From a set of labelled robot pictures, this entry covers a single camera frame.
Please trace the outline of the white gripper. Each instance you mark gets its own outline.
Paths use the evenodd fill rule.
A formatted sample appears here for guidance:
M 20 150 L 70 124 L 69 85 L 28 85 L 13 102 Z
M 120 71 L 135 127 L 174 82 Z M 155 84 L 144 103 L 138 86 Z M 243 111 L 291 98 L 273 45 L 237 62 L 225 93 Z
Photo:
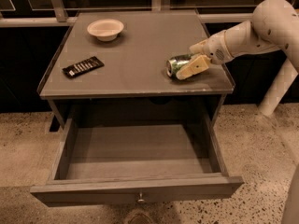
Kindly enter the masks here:
M 210 59 L 213 64 L 230 62 L 234 57 L 228 50 L 225 33 L 226 31 L 223 30 L 206 40 L 191 45 L 191 54 L 203 55 L 193 56 L 189 62 L 182 66 L 176 73 L 177 79 L 184 80 L 206 71 L 210 66 Z

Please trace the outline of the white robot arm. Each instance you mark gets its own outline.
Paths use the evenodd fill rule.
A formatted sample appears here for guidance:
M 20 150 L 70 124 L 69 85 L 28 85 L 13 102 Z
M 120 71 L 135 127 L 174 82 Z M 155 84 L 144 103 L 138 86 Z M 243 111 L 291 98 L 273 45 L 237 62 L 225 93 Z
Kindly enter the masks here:
M 264 0 L 249 21 L 218 32 L 190 46 L 191 60 L 176 74 L 179 80 L 206 71 L 245 54 L 264 54 L 281 49 L 299 70 L 299 17 L 286 0 Z

